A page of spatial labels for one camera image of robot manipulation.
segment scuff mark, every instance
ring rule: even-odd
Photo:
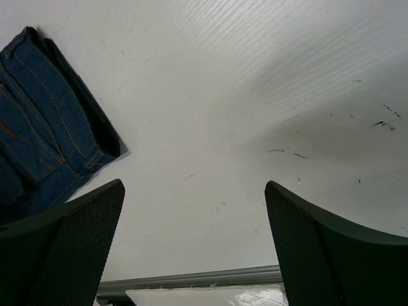
[[[396,115],[398,117],[398,119],[403,120],[402,116],[399,113],[392,110],[390,107],[386,106],[385,104],[382,104],[382,106],[385,107],[389,112],[394,113],[394,115]]]
[[[119,87],[119,89],[116,92],[119,92],[125,85],[127,85],[128,83],[130,83],[131,80],[127,81],[126,83],[124,83],[122,86]]]
[[[78,0],[76,0],[76,1],[75,1],[74,6],[73,6],[73,7],[72,7],[72,9],[69,11],[69,13],[68,13],[67,17],[65,18],[64,24],[66,24],[66,22],[67,22],[67,21],[68,21],[68,19],[70,18],[71,14],[72,14],[72,11],[73,11],[73,10],[74,10],[74,8],[77,6],[77,4],[78,4]]]
[[[373,124],[371,127],[373,128],[374,126],[378,126],[378,125],[386,126],[387,128],[389,128],[392,131],[395,130],[395,127],[393,127],[391,124],[388,124],[387,122],[384,122],[384,121],[379,121],[379,122]]]
[[[298,153],[293,153],[293,155],[298,156],[298,157],[303,158],[303,159],[308,159],[308,158],[309,158],[309,157],[307,157],[307,156],[300,155],[300,154],[298,154]]]

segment jeans pocket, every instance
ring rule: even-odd
[[[30,116],[3,84],[0,84],[0,149],[11,165],[34,184],[64,162],[35,130]]]
[[[27,181],[9,164],[0,152],[0,212],[4,212],[24,197]]]

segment white surface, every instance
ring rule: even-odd
[[[128,290],[137,306],[288,306],[281,287],[246,286]]]
[[[408,237],[407,9],[1,0],[0,43],[40,26],[129,148],[80,191],[126,186],[103,276],[112,281],[276,264],[268,180]],[[395,130],[371,127],[379,121]]]

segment jeans seam stitching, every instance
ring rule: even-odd
[[[105,156],[107,156],[105,153],[103,153],[101,150],[98,150],[98,153],[99,153],[99,155],[100,155],[100,157],[105,157]],[[85,167],[87,167],[88,169],[90,168],[90,167],[92,167],[92,166],[95,166],[95,165],[106,165],[106,163],[92,163],[92,162],[90,162],[90,161],[86,161],[85,162]]]
[[[7,80],[12,84],[13,82],[11,81],[10,77],[7,75],[7,73],[5,73],[6,70],[4,69],[3,64],[1,63],[1,60],[0,60],[0,70],[3,71],[4,77],[7,78]],[[20,93],[20,95],[22,95],[22,97],[23,97],[24,99],[27,99],[27,98],[25,97],[25,93],[22,92],[22,89],[20,89],[20,88],[18,88],[18,87],[13,87],[13,88],[14,88],[15,90],[17,90],[17,91]],[[10,98],[8,98],[8,97],[6,96],[5,93],[3,93],[3,96],[5,96],[6,99],[8,99],[9,101],[13,102]],[[21,107],[20,107],[20,105],[18,105],[18,103],[14,103],[14,104],[16,104],[16,106],[18,107],[18,109],[19,109],[22,113],[25,112],[25,110],[22,110],[22,109],[21,109]],[[49,128],[48,124],[44,121],[44,119],[41,119],[41,118],[38,116],[38,114],[36,113],[37,111],[36,111],[35,109],[33,109],[33,107],[30,105],[30,103],[26,103],[26,105],[30,108],[31,113],[34,114],[34,116],[38,119],[38,121],[40,122],[40,124],[48,131],[48,133],[49,133],[50,136],[51,136],[52,141],[54,142],[54,145],[55,145],[55,147],[56,147],[58,153],[60,153],[60,155],[62,155],[62,152],[61,152],[61,150],[59,149],[57,140],[55,139],[54,134],[52,133],[52,131],[51,131],[51,129]],[[42,140],[40,139],[40,137],[39,137],[37,134],[36,134],[36,137],[37,137],[37,139],[41,142],[42,146],[43,146],[47,151],[49,151],[49,150],[45,147],[45,144],[43,144]],[[54,152],[52,152],[52,151],[49,151],[49,153],[50,153],[55,159],[59,159],[59,158],[60,158],[60,156],[58,156],[56,153],[54,153]]]
[[[78,100],[77,95],[74,93],[74,90],[72,89],[72,87],[69,86],[69,84],[68,84],[67,81],[65,80],[64,76],[62,75],[62,73],[55,67],[55,65],[50,61],[50,59],[49,59],[47,56],[44,56],[44,54],[42,54],[42,53],[37,49],[36,45],[33,45],[33,44],[31,43],[31,40],[30,40],[30,39],[29,39],[29,42],[30,42],[30,44],[34,47],[35,51],[37,51],[37,53],[39,53],[41,56],[43,56],[43,57],[45,58],[45,60],[46,60],[47,62],[49,62],[52,67],[55,68],[56,72],[61,76],[61,78],[62,78],[62,80],[64,81],[65,85],[69,88],[69,91],[71,91],[71,93],[72,93],[72,95],[75,97],[75,99]],[[79,109],[80,109],[80,111],[83,113],[83,115],[84,115],[84,117],[85,117],[85,119],[86,119],[85,121],[86,121],[86,123],[87,123],[88,130],[89,130],[89,132],[90,132],[90,134],[91,134],[91,137],[92,137],[92,140],[93,140],[93,142],[94,142],[94,145],[95,145],[96,147],[98,147],[98,145],[96,144],[96,141],[95,141],[95,139],[94,139],[94,133],[92,132],[92,129],[91,129],[90,125],[89,125],[88,117],[86,116],[86,114],[85,114],[85,112],[84,112],[84,109],[82,108],[82,106],[80,105],[80,103],[79,103]]]
[[[85,162],[85,168],[89,169],[90,167],[94,166],[95,164],[99,163],[94,163],[93,160],[98,160],[101,157],[101,151],[98,150],[95,155],[89,160]]]
[[[14,48],[25,39],[25,36],[21,36],[14,44],[12,44],[11,46],[8,47],[8,50],[10,50],[10,52],[6,52],[5,56],[7,59],[10,59],[10,55],[11,53],[13,53]]]
[[[51,172],[53,172],[55,169],[57,169],[58,167],[60,167],[62,165],[62,163],[60,162],[60,161],[56,161],[54,164],[50,164],[49,165],[49,172],[48,173],[46,173],[46,174],[44,174],[42,177],[41,177],[41,179],[43,178],[43,177],[45,177],[46,175],[48,175],[49,173],[51,173]]]
[[[33,124],[31,123],[30,118],[29,118],[28,115],[25,113],[25,111],[21,109],[21,106],[18,105],[18,103],[17,103],[16,101],[13,101],[11,98],[9,98],[9,97],[3,92],[2,88],[0,88],[0,93],[1,93],[8,101],[10,101],[11,103],[13,103],[13,104],[20,110],[20,112],[23,114],[25,120],[27,121],[27,123],[28,123],[28,125],[29,125],[31,131],[33,132],[33,134],[37,137],[38,141],[40,142],[41,146],[42,146],[45,150],[47,150],[48,153],[50,153],[53,158],[55,158],[55,155],[54,155],[55,153],[53,153],[52,151],[50,151],[50,149],[48,149],[48,148],[45,146],[45,144],[43,143],[43,140],[41,139],[41,137],[40,137],[40,136],[37,134],[37,132],[35,131],[35,129],[34,129],[34,127],[33,127]]]
[[[16,139],[19,139],[19,140],[21,140],[21,141],[23,141],[23,142],[25,142],[25,143],[27,143],[27,144],[29,144],[29,145],[35,150],[35,153],[36,153],[36,155],[38,156],[38,159],[39,159],[47,168],[51,168],[52,166],[55,166],[56,163],[54,163],[54,165],[51,165],[50,163],[48,163],[47,161],[45,161],[45,160],[41,157],[41,154],[38,152],[38,149],[36,148],[35,143],[33,143],[30,139],[28,139],[28,138],[26,138],[26,137],[24,137],[24,136],[21,136],[21,135],[15,135],[15,138],[16,138]]]
[[[18,61],[21,63],[21,65],[23,65],[25,68],[27,68],[28,71],[30,71],[31,74],[41,83],[41,85],[43,86],[43,88],[45,89],[45,91],[47,92],[47,94],[50,96],[52,102],[54,103],[54,106],[55,106],[55,109],[56,109],[57,112],[58,112],[59,118],[60,118],[62,124],[64,124],[65,130],[66,130],[66,132],[67,132],[69,138],[71,138],[71,141],[72,141],[74,147],[75,147],[76,150],[79,152],[79,154],[82,155],[82,157],[86,158],[86,157],[82,154],[82,152],[80,151],[80,149],[78,148],[77,144],[74,142],[74,139],[72,138],[71,133],[68,131],[68,128],[67,128],[67,126],[65,125],[64,119],[62,118],[62,115],[61,115],[61,112],[59,111],[59,108],[58,108],[58,106],[57,106],[57,103],[55,102],[55,99],[54,99],[54,97],[51,95],[50,91],[47,89],[47,87],[45,86],[45,84],[38,78],[38,76],[34,73],[34,71],[33,71],[30,67],[28,67],[24,62],[22,62],[22,61],[20,60],[20,58],[17,56],[17,54],[14,54],[14,56],[15,56],[16,60],[18,60]]]
[[[98,155],[100,155],[100,151],[99,151],[99,150],[98,150],[98,152],[97,152],[92,158],[90,158],[89,162],[91,163],[91,162],[94,161],[94,159],[97,159],[97,156],[98,156]],[[58,197],[58,198],[53,202],[53,204],[52,204],[52,206],[51,206],[50,208],[54,207],[54,205],[59,201],[59,199],[61,199],[62,197],[64,197],[64,196],[66,195],[66,193],[68,193],[68,191],[69,191],[75,184],[78,184],[78,183],[80,182],[79,179],[83,179],[83,178],[84,178],[83,175],[81,175],[81,174],[79,174],[79,173],[75,173],[75,172],[71,169],[71,167],[69,167],[68,163],[67,163],[67,166],[68,166],[68,168],[76,175],[76,178],[75,178],[75,180],[71,183],[71,185],[69,185],[69,187],[67,187],[67,188],[64,190],[64,192],[60,195],[60,197]]]
[[[81,175],[80,173],[75,172],[75,170],[73,168],[71,168],[71,165],[69,165],[68,162],[66,164],[67,164],[68,169],[70,170],[70,172],[72,172],[74,175],[76,175],[76,176]]]
[[[27,167],[21,160],[20,158],[17,157],[17,155],[15,155],[14,151],[10,149],[10,146],[8,145],[8,143],[4,140],[3,136],[0,135],[0,141],[6,145],[7,150],[10,152],[10,154],[21,164],[21,166],[28,172],[30,173],[30,175],[33,177],[33,179],[35,181],[39,180],[39,176],[35,175],[30,169],[29,167]]]

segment jeans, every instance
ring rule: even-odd
[[[0,53],[0,224],[63,204],[119,156],[119,137],[81,78],[26,27]]]

